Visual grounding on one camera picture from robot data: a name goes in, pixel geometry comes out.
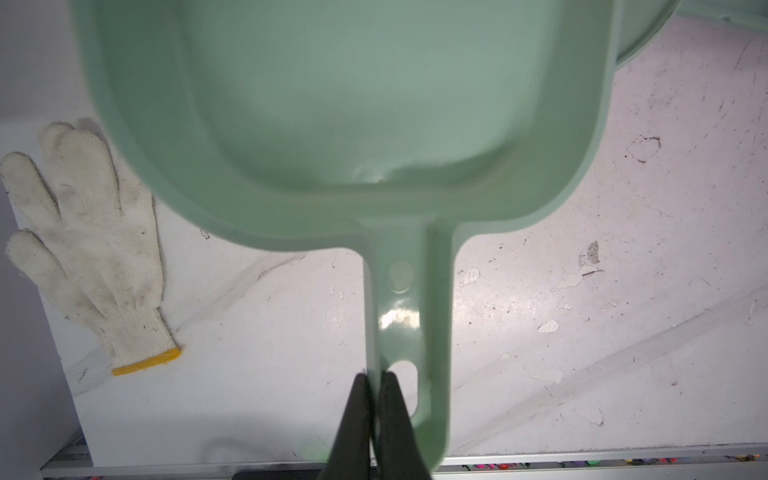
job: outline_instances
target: white floor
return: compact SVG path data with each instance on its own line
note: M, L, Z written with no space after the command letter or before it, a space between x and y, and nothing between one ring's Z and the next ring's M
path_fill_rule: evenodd
M617 72L572 198L464 245L450 455L768 442L766 45L674 18ZM89 116L3 121L0 153ZM179 360L112 377L47 308L94 463L323 458L365 365L361 259L238 247L163 205L157 221Z

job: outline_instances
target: green plastic dustpan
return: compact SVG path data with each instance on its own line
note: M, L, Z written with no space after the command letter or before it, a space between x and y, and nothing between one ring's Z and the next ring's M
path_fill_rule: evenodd
M766 0L685 0L680 7L680 14L768 31Z
M616 67L627 64L661 30L681 0L628 0L621 15Z
M268 250L365 260L367 366L419 371L436 467L453 260L563 203L598 147L620 0L72 4L101 120L167 204Z

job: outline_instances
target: white wall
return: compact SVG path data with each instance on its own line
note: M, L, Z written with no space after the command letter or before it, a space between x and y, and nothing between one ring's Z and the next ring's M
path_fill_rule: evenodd
M69 28L61 18L63 1L0 1L0 120L85 99L84 92L59 94L78 67L73 46L52 41ZM0 250L14 231L8 197L0 193ZM39 468L77 427L38 290L0 255L0 476L40 478Z

